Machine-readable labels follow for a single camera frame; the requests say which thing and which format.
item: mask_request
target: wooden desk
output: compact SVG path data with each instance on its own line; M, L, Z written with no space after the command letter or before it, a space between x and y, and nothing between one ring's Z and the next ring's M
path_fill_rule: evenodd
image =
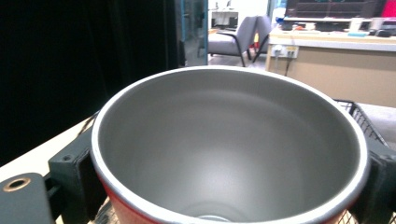
M273 31L266 70L276 71L274 45L299 46L288 76L332 98L396 107L396 37L352 37L347 33ZM277 72L286 73L288 59L279 58Z

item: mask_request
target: gray chair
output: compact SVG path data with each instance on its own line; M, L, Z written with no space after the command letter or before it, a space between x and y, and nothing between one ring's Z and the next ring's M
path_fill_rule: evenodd
M259 49L256 52L256 56L253 59L255 63L261 53L267 53L268 49L268 38L272 31L271 20L267 16L257 17L257 33L259 34Z
M239 56L242 65L245 67L243 53L246 51L248 58L251 60L248 48L253 43L256 20L257 17L246 17L235 32L224 31L209 35L207 53Z

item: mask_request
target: electrical outlet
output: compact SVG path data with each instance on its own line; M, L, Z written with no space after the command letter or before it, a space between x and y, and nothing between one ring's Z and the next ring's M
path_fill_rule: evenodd
M279 58L297 58L298 46L292 45L274 45L271 48L271 56Z

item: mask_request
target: desk top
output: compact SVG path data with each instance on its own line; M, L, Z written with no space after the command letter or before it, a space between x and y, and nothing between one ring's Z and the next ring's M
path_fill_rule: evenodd
M348 36L344 32L281 31L270 34L270 44L330 49L362 49L396 52L396 36Z

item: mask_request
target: white wall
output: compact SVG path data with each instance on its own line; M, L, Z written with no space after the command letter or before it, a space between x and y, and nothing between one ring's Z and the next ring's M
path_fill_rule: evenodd
M218 2L219 9L224 9L227 6L228 0L208 0L209 14ZM233 11L239 12L238 23L246 16L263 16L267 14L268 0L232 0L231 7Z

